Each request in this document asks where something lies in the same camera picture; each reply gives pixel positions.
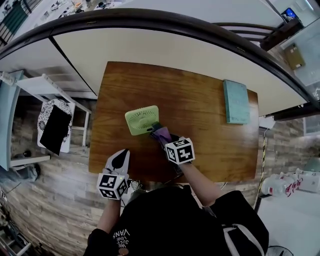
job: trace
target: chair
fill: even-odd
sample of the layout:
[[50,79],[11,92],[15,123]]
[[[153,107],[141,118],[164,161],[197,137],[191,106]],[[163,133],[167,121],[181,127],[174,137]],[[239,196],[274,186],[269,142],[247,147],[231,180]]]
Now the chair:
[[[60,105],[63,104],[65,101],[62,101],[55,97],[56,95],[62,96],[67,102],[65,104],[65,108],[61,109],[60,107],[60,109],[66,112],[67,114],[71,114],[71,121],[69,125],[68,136],[62,142],[60,151],[64,153],[68,153],[70,151],[71,128],[75,130],[83,131],[82,146],[83,147],[86,146],[89,115],[92,113],[89,109],[87,109],[85,106],[73,100],[59,86],[57,86],[46,74],[42,74],[42,76],[38,76],[38,77],[27,78],[27,79],[16,81],[16,84],[20,88],[25,90],[27,93],[31,94],[32,96],[36,97],[38,100],[43,102],[40,116],[44,113],[45,108],[48,106],[48,104],[53,104],[56,106],[58,106],[59,104]],[[72,126],[76,106],[86,112],[84,127]],[[38,146],[45,148],[40,143],[42,134],[43,134],[43,130],[38,128],[37,144]]]

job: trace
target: person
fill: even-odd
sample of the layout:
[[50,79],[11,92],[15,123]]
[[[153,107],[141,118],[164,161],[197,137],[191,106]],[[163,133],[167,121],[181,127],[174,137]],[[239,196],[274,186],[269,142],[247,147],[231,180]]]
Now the person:
[[[225,228],[238,255],[260,256],[269,233],[240,191],[224,194],[193,164],[179,166],[190,189],[163,187],[131,200],[120,216],[120,200],[109,200],[97,228],[88,237],[84,256],[213,255],[228,256]],[[235,224],[243,225],[260,244],[260,250]]]

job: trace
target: fan grille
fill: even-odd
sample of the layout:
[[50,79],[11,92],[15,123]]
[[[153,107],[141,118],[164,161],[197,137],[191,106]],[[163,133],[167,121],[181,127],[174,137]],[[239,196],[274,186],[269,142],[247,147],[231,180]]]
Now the fan grille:
[[146,129],[157,121],[157,115],[149,110],[140,111],[130,117],[129,125],[137,130]]

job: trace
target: wooden floor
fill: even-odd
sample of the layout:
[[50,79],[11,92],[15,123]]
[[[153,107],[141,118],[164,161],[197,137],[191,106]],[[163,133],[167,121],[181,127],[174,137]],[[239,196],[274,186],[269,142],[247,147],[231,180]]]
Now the wooden floor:
[[[37,145],[37,118],[41,104],[31,97],[20,97],[16,107],[12,153],[31,149]],[[81,101],[95,112],[95,101]],[[81,112],[75,113],[74,125],[84,120]],[[87,143],[90,145],[92,116],[90,117]],[[40,164],[41,176],[36,182],[24,182],[6,196],[5,206],[21,232],[36,246],[62,256],[81,256],[87,246],[87,238],[95,228],[105,207],[105,199],[96,193],[97,174],[89,173],[89,149],[80,145],[82,135],[75,131],[71,137],[71,152],[53,156]],[[276,123],[266,132],[267,146],[265,171],[291,172],[302,168],[310,157],[319,155],[320,138],[302,137],[301,119]],[[259,131],[259,153],[254,180],[228,183],[224,190],[240,190],[253,205],[258,189],[262,163],[263,130]],[[8,192],[18,183],[1,184]]]

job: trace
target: wooden table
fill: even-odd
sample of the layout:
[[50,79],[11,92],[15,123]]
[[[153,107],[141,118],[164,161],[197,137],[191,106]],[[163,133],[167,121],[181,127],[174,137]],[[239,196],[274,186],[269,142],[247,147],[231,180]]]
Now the wooden table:
[[170,133],[191,138],[194,165],[215,182],[253,179],[258,155],[258,96],[248,90],[250,124],[227,124],[223,81],[156,65],[108,62],[94,114],[89,171],[130,149],[130,178],[166,182],[176,176],[158,142],[132,136],[125,113],[157,105]]

